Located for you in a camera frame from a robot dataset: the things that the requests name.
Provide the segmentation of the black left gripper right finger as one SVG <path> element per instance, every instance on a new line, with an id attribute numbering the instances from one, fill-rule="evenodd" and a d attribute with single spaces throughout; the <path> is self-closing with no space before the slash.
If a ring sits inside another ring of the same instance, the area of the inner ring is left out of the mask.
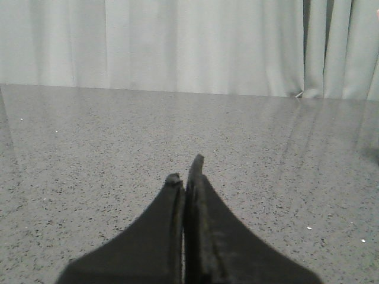
<path id="1" fill-rule="evenodd" d="M 251 232 L 203 174 L 196 155 L 188 175 L 184 217 L 186 283 L 320 283 L 311 270 Z"/>

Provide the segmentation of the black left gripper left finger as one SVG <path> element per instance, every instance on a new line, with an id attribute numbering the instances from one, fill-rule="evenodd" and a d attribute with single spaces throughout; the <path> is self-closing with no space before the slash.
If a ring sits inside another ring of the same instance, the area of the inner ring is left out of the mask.
<path id="1" fill-rule="evenodd" d="M 168 175 L 132 225 L 71 262 L 58 283 L 181 283 L 184 203 L 179 174 Z"/>

